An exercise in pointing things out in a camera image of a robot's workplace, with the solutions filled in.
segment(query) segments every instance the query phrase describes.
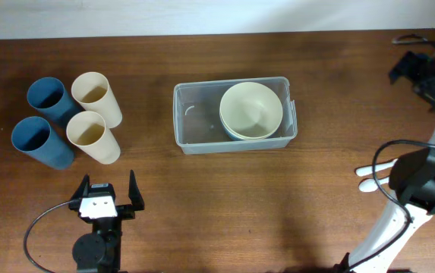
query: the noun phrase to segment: white label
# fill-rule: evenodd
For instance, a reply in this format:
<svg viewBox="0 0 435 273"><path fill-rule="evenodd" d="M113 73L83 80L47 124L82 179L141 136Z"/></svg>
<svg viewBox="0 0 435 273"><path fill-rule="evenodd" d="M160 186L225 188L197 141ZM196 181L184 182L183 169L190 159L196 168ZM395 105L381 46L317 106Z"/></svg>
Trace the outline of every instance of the white label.
<svg viewBox="0 0 435 273"><path fill-rule="evenodd" d="M98 188L98 187L107 187L109 184L105 183L105 184L94 184L92 186L90 186L91 188Z"/></svg>

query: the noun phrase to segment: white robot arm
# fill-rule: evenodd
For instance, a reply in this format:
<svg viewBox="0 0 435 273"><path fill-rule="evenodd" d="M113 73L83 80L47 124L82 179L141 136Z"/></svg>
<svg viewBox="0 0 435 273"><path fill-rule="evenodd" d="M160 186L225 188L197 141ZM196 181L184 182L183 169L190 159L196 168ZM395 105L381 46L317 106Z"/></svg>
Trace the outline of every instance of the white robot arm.
<svg viewBox="0 0 435 273"><path fill-rule="evenodd" d="M435 144L435 131L430 140L431 144ZM412 204L406 204L406 209L409 210L413 223L408 230L389 248L381 254L364 262L352 270L356 273L385 273L388 271L394 258L399 254L403 246L408 242L409 238L415 231L424 223L429 221L433 216L429 215L426 209ZM372 231L366 240L358 246L348 257L348 264L354 265L356 262L374 254L381 247L385 246L392 238L394 238L405 225L405 213L393 202L388 201L383 215L375 224Z"/></svg>

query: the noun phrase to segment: clear plastic bin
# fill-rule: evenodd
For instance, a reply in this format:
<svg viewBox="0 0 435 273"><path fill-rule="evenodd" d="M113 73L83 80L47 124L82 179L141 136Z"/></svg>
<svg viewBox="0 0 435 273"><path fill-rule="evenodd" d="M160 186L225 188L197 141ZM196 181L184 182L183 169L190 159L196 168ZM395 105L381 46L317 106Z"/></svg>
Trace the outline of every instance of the clear plastic bin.
<svg viewBox="0 0 435 273"><path fill-rule="evenodd" d="M281 125L265 140L231 140L220 121L222 96L231 86L243 82L268 86L281 100ZM178 84L173 94L173 126L177 144L187 155L285 147L298 133L295 101L290 101L289 85L285 77Z"/></svg>

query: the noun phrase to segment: beige cup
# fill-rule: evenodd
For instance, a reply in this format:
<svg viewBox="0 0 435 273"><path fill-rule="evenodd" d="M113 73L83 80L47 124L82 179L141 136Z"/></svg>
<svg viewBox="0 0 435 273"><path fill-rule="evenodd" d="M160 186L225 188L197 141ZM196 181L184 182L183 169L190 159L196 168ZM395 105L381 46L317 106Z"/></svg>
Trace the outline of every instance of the beige cup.
<svg viewBox="0 0 435 273"><path fill-rule="evenodd" d="M68 122L67 138L102 164L114 163L121 154L104 118L94 111L83 111L75 115Z"/></svg>
<svg viewBox="0 0 435 273"><path fill-rule="evenodd" d="M94 111L104 118L108 128L118 126L123 114L111 90L109 81L97 72L87 72L72 83L72 96L84 109Z"/></svg>

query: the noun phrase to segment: blue cup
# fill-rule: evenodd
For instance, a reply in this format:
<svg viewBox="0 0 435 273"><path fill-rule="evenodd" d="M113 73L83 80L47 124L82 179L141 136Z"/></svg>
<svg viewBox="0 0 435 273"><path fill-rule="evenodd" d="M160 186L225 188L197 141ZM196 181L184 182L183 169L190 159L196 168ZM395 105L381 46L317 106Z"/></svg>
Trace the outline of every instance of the blue cup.
<svg viewBox="0 0 435 273"><path fill-rule="evenodd" d="M27 99L33 108L63 128L81 112L64 84L54 77L44 77L33 83L28 89Z"/></svg>
<svg viewBox="0 0 435 273"><path fill-rule="evenodd" d="M74 152L45 118L29 117L18 122L11 143L18 151L56 170L68 168L74 160Z"/></svg>

